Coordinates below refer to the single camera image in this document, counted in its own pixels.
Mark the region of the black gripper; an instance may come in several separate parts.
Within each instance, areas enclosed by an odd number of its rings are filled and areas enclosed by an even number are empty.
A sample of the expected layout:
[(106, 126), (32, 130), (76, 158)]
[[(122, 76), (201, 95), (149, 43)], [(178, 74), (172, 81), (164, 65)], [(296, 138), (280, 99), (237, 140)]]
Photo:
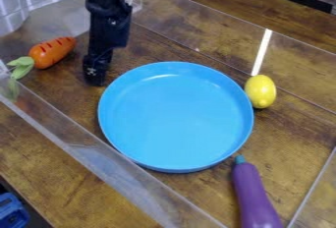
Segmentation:
[(132, 6), (126, 0), (85, 0), (90, 13), (88, 54), (82, 60), (84, 80), (90, 86), (102, 86), (116, 47), (125, 47)]

